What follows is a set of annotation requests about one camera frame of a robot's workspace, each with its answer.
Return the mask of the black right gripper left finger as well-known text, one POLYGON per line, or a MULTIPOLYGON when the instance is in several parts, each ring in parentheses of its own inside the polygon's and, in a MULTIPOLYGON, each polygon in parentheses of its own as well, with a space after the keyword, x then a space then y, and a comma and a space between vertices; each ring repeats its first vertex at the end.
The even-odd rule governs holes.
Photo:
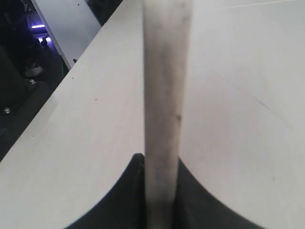
POLYGON ((144 229, 144 194, 144 155, 138 153, 105 197, 67 228, 144 229))

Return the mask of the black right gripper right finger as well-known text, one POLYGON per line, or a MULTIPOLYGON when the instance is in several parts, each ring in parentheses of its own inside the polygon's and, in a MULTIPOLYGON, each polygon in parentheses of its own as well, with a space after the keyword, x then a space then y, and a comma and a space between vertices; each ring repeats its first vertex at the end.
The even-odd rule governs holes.
POLYGON ((179 160, 176 229, 260 229, 210 194, 179 160))

